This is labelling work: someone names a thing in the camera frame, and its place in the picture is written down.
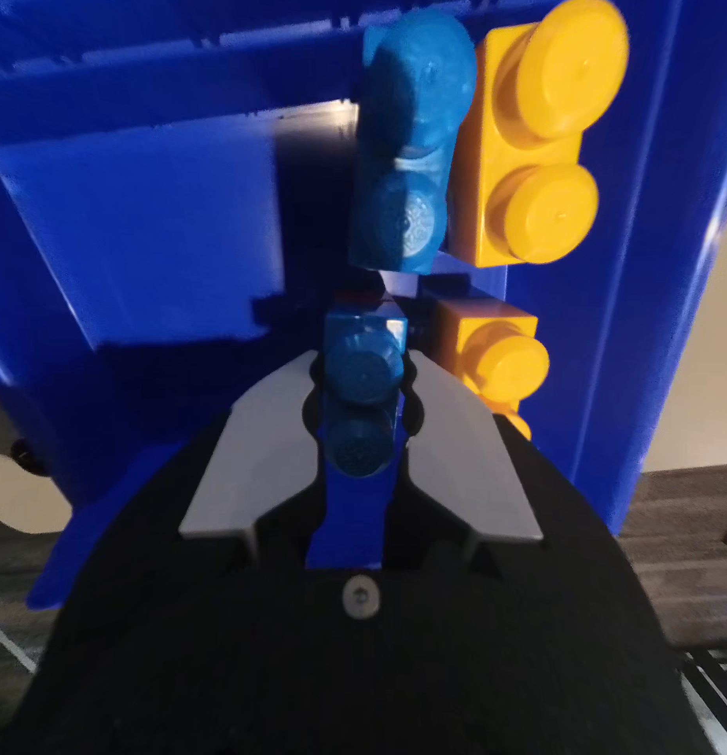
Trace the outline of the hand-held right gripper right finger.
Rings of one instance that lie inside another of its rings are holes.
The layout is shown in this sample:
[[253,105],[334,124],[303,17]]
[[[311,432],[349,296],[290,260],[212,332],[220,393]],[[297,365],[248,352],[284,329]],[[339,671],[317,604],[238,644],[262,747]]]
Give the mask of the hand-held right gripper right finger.
[[491,409],[423,352],[406,353],[406,478],[485,541],[543,533]]

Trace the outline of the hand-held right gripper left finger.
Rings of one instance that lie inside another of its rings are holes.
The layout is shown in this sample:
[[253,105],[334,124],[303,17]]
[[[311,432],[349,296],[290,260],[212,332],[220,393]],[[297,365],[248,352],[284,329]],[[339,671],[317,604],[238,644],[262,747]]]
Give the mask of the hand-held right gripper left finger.
[[180,523],[184,538],[248,533],[262,517],[309,495],[325,508],[324,464],[303,409],[315,389],[307,350],[259,380],[231,407]]

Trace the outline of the blue two-stud block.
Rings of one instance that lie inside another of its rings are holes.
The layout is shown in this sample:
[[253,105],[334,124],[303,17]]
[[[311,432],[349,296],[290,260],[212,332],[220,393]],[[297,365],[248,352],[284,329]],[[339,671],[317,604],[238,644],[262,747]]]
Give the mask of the blue two-stud block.
[[323,443],[340,473],[371,477],[395,455],[407,317],[392,299],[341,302],[323,326]]

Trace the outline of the blue plastic bin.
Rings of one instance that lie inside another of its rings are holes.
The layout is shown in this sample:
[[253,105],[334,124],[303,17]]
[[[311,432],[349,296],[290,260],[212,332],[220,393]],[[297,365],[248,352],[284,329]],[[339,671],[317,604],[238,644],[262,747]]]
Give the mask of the blue plastic bin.
[[[727,2],[614,2],[600,208],[545,266],[438,273],[538,316],[532,439],[620,530],[727,224]],[[27,606],[212,417],[310,348],[345,269],[365,33],[557,2],[0,2],[0,404],[73,519]]]

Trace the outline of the pile of plastic building blocks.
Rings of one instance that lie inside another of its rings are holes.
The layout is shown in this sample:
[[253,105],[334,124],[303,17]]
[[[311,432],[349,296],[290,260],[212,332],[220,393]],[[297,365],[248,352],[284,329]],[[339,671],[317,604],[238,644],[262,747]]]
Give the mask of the pile of plastic building blocks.
[[433,7],[368,28],[350,265],[425,276],[444,241],[474,269],[571,253],[599,205],[583,134],[614,101],[628,57],[611,2],[561,2],[477,46]]

